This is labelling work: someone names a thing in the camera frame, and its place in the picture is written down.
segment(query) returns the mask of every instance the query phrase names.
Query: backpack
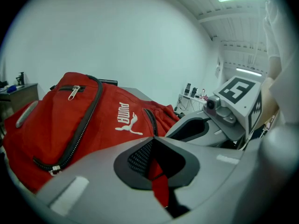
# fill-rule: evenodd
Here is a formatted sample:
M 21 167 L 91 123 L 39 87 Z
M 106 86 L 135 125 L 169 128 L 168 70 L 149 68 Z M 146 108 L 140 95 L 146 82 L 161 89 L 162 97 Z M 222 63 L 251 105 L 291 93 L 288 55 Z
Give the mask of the backpack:
M 165 136 L 179 120 L 171 105 L 140 100 L 115 85 L 74 72 L 66 73 L 17 128 L 29 106 L 5 120 L 3 145 L 11 169 L 34 193 L 85 155 Z

